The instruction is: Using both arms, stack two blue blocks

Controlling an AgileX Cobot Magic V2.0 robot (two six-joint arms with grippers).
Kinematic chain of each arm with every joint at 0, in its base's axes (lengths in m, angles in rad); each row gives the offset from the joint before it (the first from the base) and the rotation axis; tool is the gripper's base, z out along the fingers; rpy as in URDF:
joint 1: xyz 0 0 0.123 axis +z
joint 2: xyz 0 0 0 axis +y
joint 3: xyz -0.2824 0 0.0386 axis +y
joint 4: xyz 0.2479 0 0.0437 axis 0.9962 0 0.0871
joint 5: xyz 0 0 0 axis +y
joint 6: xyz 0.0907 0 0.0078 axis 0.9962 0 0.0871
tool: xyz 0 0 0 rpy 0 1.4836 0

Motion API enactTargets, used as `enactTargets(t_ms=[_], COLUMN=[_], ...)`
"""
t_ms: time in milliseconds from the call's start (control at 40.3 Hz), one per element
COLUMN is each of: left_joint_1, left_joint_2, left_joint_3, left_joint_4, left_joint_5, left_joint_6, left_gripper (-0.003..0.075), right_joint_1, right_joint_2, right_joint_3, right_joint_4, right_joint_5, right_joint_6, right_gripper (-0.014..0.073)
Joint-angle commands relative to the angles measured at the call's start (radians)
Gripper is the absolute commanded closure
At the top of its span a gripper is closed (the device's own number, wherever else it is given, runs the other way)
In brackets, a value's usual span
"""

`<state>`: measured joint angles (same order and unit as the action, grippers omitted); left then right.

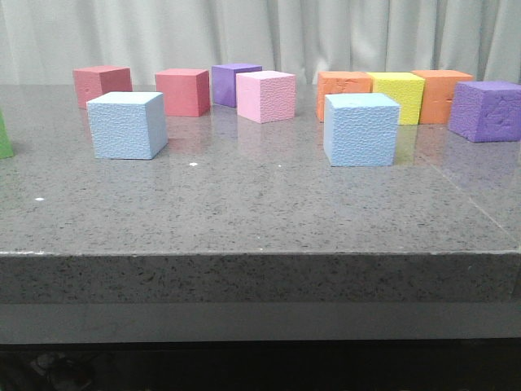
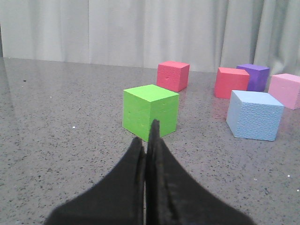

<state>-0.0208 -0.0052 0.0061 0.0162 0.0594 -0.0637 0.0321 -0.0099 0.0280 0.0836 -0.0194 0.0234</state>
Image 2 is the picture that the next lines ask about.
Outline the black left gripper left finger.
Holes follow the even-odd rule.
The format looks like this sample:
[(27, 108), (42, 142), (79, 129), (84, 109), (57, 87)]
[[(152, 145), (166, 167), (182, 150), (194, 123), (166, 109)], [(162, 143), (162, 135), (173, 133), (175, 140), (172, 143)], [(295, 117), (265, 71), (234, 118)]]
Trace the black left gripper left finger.
[(142, 225), (145, 152), (135, 137), (118, 164), (94, 187), (57, 207), (47, 225)]

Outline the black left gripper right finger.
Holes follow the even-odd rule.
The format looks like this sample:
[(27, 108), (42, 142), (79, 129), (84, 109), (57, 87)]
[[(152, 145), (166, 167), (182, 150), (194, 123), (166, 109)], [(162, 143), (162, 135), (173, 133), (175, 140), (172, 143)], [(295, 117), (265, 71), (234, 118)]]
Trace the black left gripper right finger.
[(252, 225), (253, 220), (197, 183), (179, 164), (153, 120), (146, 158), (148, 225)]

